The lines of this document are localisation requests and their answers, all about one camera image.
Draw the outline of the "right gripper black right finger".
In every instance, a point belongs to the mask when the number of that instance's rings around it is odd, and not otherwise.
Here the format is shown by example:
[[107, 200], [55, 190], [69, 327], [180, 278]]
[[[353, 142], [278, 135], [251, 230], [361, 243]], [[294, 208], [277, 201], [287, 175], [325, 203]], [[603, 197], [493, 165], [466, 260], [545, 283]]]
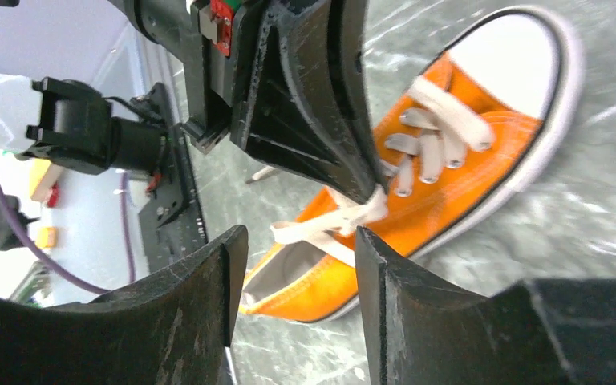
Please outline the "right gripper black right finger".
[[485, 297], [359, 228], [374, 384], [616, 384], [616, 278], [524, 279]]

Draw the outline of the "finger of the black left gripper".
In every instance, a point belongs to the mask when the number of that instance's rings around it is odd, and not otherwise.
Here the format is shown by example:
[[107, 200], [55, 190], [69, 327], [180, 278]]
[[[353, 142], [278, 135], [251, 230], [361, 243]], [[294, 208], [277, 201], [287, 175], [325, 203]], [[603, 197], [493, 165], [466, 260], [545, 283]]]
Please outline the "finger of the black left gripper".
[[363, 74], [364, 1], [271, 1], [230, 139], [358, 203], [384, 182]]

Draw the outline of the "white shoelace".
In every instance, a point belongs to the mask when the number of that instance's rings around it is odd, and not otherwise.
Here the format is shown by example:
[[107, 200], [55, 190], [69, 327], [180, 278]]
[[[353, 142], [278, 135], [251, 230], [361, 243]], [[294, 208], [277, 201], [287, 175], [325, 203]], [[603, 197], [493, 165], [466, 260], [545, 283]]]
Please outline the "white shoelace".
[[[399, 121], [419, 133], [386, 136], [384, 147], [401, 153], [402, 158], [397, 165], [380, 162], [399, 197], [410, 196], [415, 181], [434, 184], [446, 168], [461, 167], [468, 150], [484, 152], [496, 140], [486, 120], [423, 76], [414, 80], [406, 95], [417, 105], [404, 110]], [[359, 205], [332, 188], [327, 191], [338, 206], [335, 211], [305, 222], [275, 222], [271, 232], [280, 245], [305, 242], [353, 267], [354, 252], [332, 234], [347, 237], [359, 225], [382, 220], [388, 214], [387, 194], [378, 185], [367, 202]]]

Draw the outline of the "orange canvas sneaker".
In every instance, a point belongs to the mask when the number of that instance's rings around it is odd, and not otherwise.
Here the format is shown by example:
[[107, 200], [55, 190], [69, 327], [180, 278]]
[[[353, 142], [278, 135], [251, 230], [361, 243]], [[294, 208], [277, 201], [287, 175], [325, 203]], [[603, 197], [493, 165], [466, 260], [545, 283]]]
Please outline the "orange canvas sneaker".
[[362, 204], [323, 188], [248, 272], [239, 310], [294, 322], [339, 318], [358, 302], [355, 230], [404, 257], [468, 231], [537, 178], [582, 88], [572, 24], [510, 6], [456, 36], [374, 128], [383, 184]]

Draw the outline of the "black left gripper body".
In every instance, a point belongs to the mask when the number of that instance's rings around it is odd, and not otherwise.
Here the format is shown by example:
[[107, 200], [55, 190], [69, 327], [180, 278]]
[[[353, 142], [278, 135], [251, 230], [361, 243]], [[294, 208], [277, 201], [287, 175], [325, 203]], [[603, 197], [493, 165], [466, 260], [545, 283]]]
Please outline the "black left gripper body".
[[264, 1], [187, 1], [184, 66], [188, 118], [182, 129], [209, 153], [230, 131], [246, 96]]

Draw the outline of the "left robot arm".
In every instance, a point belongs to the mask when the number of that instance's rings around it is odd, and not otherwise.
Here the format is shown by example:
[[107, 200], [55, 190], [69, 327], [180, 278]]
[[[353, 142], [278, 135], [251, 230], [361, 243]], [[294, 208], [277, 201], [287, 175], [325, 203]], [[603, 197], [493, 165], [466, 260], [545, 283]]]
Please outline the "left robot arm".
[[[182, 62], [203, 153], [229, 138], [251, 158], [363, 204], [383, 195], [362, 72], [364, 1], [116, 1], [148, 41]], [[153, 102], [113, 115], [74, 80], [0, 74], [0, 147], [97, 175], [157, 173], [171, 124]]]

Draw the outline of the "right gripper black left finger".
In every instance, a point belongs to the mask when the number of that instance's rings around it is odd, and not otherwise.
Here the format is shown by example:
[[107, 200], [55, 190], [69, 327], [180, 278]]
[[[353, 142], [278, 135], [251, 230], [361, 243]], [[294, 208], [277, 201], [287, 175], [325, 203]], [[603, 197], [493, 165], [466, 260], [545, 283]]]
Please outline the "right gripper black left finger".
[[0, 384], [217, 383], [247, 257], [247, 228], [235, 225], [89, 303], [0, 299]]

